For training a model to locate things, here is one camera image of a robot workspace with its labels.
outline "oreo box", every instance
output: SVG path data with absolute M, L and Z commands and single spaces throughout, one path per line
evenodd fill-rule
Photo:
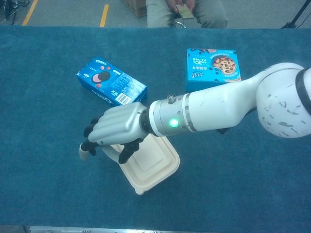
M 234 50 L 187 49 L 186 91 L 241 81 Z
M 100 57 L 94 58 L 76 76 L 82 86 L 112 105 L 125 105 L 147 98 L 147 86 Z

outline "smartphone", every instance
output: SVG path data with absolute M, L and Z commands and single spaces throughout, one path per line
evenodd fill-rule
M 187 7 L 186 4 L 184 4 L 183 6 L 182 5 L 176 5 L 176 7 L 178 9 L 180 16 L 183 19 L 193 19 L 194 18 L 193 14 L 191 13 L 191 11 L 189 10 L 189 8 Z

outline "gray pants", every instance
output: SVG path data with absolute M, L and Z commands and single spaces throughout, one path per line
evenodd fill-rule
M 220 0 L 196 0 L 193 15 L 202 28 L 225 28 L 228 19 Z M 175 13 L 170 10 L 166 0 L 147 0 L 148 28 L 174 26 Z

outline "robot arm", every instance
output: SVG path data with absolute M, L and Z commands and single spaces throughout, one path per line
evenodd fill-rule
M 311 68 L 292 63 L 271 66 L 237 83 L 154 101 L 113 107 L 87 128 L 79 153 L 122 144 L 118 162 L 126 163 L 149 134 L 169 136 L 230 128 L 257 107 L 261 125 L 275 136 L 295 138 L 311 133 Z

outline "green led light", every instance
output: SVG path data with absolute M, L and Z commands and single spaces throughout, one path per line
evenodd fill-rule
M 178 127 L 178 125 L 179 125 L 178 120 L 176 120 L 176 119 L 170 120 L 170 126 L 171 127 L 176 128 L 176 127 Z

